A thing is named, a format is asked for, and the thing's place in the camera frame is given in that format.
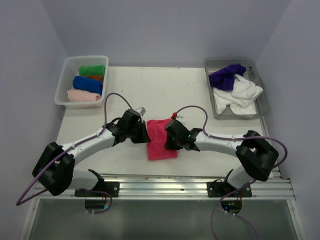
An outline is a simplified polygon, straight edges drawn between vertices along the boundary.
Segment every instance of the white towel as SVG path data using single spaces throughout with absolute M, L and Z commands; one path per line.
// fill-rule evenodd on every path
M 235 74 L 233 91 L 223 91 L 213 88 L 213 95 L 217 113 L 221 114 L 230 105 L 236 115 L 254 115 L 257 113 L 254 100 L 263 92 L 263 89 L 252 81 Z

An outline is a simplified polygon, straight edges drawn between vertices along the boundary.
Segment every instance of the towel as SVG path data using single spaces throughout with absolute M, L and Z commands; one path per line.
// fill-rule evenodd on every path
M 79 89 L 71 89 L 66 92 L 70 102 L 95 102 L 101 99 L 98 93 L 92 93 Z
M 85 65 L 79 67 L 80 76 L 90 76 L 90 75 L 105 75 L 105 66 L 103 65 Z
M 75 76 L 73 79 L 73 87 L 102 96 L 102 83 L 98 80 L 93 80 L 84 76 Z
M 104 77 L 103 76 L 100 76 L 100 75 L 89 75 L 89 76 L 84 76 L 88 79 L 94 79 L 94 80 L 98 80 L 100 82 L 103 82 L 104 81 Z
M 165 148 L 167 141 L 167 132 L 165 130 L 165 126 L 170 121 L 171 118 L 164 120 L 149 120 L 146 122 L 146 130 L 151 139 L 151 142 L 146 144 L 148 159 L 150 161 L 175 159 L 178 157 L 177 150 Z
M 257 97 L 263 92 L 262 87 L 256 86 L 252 81 L 245 79 L 239 74 L 234 75 L 233 91 L 222 91 L 213 88 L 216 104 L 216 112 L 221 114 L 230 105 L 236 115 L 254 115 L 257 113 L 255 103 Z
M 235 74 L 243 76 L 246 68 L 238 64 L 232 64 L 209 75 L 210 86 L 223 91 L 234 89 Z

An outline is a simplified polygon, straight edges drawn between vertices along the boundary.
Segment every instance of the glass panel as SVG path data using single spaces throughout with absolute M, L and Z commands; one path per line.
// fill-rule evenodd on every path
M 42 199 L 30 240 L 212 240 L 210 213 L 215 200 L 121 200 L 109 211 L 85 214 L 82 199 Z M 239 213 L 264 240 L 296 240 L 287 201 L 243 201 Z M 217 210 L 214 226 L 221 240 L 254 240 L 243 220 Z

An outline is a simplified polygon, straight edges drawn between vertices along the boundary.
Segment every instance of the clear plastic bin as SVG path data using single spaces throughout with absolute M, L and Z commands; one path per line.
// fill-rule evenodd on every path
M 256 114 L 254 115 L 235 115 L 229 106 L 221 113 L 218 114 L 216 109 L 216 102 L 214 96 L 213 87 L 210 86 L 209 75 L 227 67 L 231 64 L 241 64 L 246 67 L 246 72 L 244 73 L 244 77 L 252 82 L 254 82 L 257 86 L 260 86 L 264 89 L 263 83 L 260 80 L 258 75 L 258 71 L 254 61 L 249 57 L 209 57 L 204 60 L 204 68 L 206 73 L 207 84 L 209 88 L 209 96 L 212 105 L 213 116 L 216 119 L 221 120 L 250 120 L 257 119 L 262 116 L 265 116 L 270 113 L 270 105 L 266 96 L 265 91 L 263 91 L 257 99 L 254 101 Z
M 107 56 L 72 56 L 68 57 L 63 64 L 59 82 L 56 87 L 54 102 L 57 105 L 64 105 L 70 109 L 100 108 L 104 104 L 106 96 L 106 82 L 109 59 Z M 104 78 L 101 99 L 98 101 L 70 102 L 67 91 L 73 88 L 75 76 L 79 75 L 78 69 L 84 65 L 104 65 Z

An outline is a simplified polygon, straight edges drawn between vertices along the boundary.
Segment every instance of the table surface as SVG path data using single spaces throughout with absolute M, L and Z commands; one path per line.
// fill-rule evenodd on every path
M 248 130 L 263 134 L 259 119 L 217 120 L 213 116 L 204 68 L 165 67 L 109 67 L 107 93 L 123 95 L 132 107 L 145 107 L 147 120 L 169 118 L 186 105 L 198 105 L 208 112 L 207 132 L 217 134 L 245 134 Z M 107 102 L 108 121 L 121 117 L 128 106 L 118 96 Z M 202 128 L 204 113 L 188 108 L 180 114 L 186 127 Z M 67 108 L 57 143 L 70 143 L 92 134 L 104 123 L 104 108 Z M 223 177 L 240 161 L 230 155 L 212 151 L 180 150 L 178 158 L 148 161 L 146 144 L 133 144 L 130 140 L 104 149 L 80 162 L 78 170 L 94 169 L 101 174 L 212 176 Z

